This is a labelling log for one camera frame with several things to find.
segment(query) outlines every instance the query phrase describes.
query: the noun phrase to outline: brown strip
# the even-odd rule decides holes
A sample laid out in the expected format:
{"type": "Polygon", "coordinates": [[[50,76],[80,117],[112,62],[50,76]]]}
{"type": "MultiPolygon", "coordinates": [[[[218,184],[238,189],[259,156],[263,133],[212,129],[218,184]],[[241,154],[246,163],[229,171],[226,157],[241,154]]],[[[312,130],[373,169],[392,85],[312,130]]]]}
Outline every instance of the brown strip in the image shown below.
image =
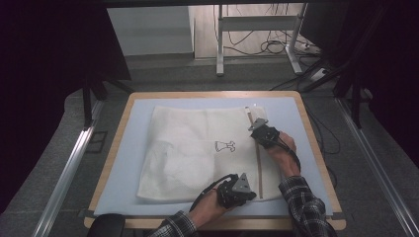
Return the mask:
{"type": "MultiPolygon", "coordinates": [[[[249,117],[250,125],[252,125],[253,124],[252,113],[250,112],[250,109],[248,107],[246,107],[246,109],[248,110],[247,116],[249,117]]],[[[258,144],[258,142],[256,142],[256,140],[255,140],[255,146],[256,146],[256,158],[257,158],[257,161],[258,161],[259,198],[263,198],[262,162],[261,162],[261,155],[260,155],[260,150],[259,150],[259,144],[258,144]]]]}

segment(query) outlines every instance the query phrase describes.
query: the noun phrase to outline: plaid sleeve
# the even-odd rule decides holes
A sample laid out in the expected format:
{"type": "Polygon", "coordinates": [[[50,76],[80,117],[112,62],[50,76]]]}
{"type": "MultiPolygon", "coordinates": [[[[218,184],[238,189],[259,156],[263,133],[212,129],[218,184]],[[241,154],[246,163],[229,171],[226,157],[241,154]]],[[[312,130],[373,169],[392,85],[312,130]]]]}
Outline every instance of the plaid sleeve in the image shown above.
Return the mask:
{"type": "Polygon", "coordinates": [[[336,236],[326,221],[324,202],[311,192],[304,177],[285,179],[280,190],[289,205],[295,236],[336,236]]]}
{"type": "Polygon", "coordinates": [[[151,232],[150,237],[199,236],[197,227],[182,210],[163,220],[160,227],[151,232]]]}

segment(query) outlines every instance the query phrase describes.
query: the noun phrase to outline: white bag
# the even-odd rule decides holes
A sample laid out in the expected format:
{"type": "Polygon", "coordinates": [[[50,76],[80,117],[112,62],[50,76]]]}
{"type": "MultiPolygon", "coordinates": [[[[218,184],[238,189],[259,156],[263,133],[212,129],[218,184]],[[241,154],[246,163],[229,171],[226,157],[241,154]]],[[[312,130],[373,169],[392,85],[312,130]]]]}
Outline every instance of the white bag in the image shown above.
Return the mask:
{"type": "Polygon", "coordinates": [[[278,198],[278,166],[248,131],[256,118],[266,118],[263,108],[155,107],[137,196],[166,203],[193,201],[221,177],[246,173],[255,200],[278,198]]]}

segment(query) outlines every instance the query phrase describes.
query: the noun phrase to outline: wooden floor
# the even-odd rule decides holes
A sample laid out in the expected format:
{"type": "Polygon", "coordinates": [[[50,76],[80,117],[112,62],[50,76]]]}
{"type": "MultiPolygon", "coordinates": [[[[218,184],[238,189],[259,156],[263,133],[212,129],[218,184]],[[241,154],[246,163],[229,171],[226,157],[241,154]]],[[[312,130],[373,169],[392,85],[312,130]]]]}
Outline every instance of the wooden floor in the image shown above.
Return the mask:
{"type": "MultiPolygon", "coordinates": [[[[248,5],[223,5],[223,16],[282,16],[296,15],[302,4],[248,4],[248,5]]],[[[218,5],[194,6],[190,8],[192,16],[195,18],[195,58],[216,57],[217,37],[218,37],[218,5]]],[[[286,37],[281,31],[261,31],[261,32],[231,32],[224,33],[222,41],[224,45],[224,56],[249,56],[274,55],[269,52],[261,52],[265,48],[267,40],[280,40],[286,42],[290,37],[286,37]]],[[[269,47],[272,52],[285,53],[281,44],[274,44],[269,47]]]]}

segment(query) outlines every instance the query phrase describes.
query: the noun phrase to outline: person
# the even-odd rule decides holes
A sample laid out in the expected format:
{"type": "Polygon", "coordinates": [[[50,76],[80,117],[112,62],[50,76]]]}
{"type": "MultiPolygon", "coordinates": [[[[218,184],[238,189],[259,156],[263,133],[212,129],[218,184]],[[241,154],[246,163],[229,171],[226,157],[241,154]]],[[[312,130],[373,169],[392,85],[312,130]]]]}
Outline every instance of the person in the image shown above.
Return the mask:
{"type": "MultiPolygon", "coordinates": [[[[296,152],[292,137],[280,131],[278,142],[282,142],[296,152]]],[[[326,221],[325,205],[317,198],[308,186],[292,155],[280,146],[267,149],[268,154],[286,177],[279,185],[284,199],[289,205],[289,213],[293,220],[293,234],[295,236],[336,236],[333,227],[326,221]]],[[[231,209],[219,205],[216,191],[209,191],[197,206],[185,213],[176,214],[163,220],[160,227],[149,236],[199,236],[197,230],[205,224],[211,223],[231,209]]]]}

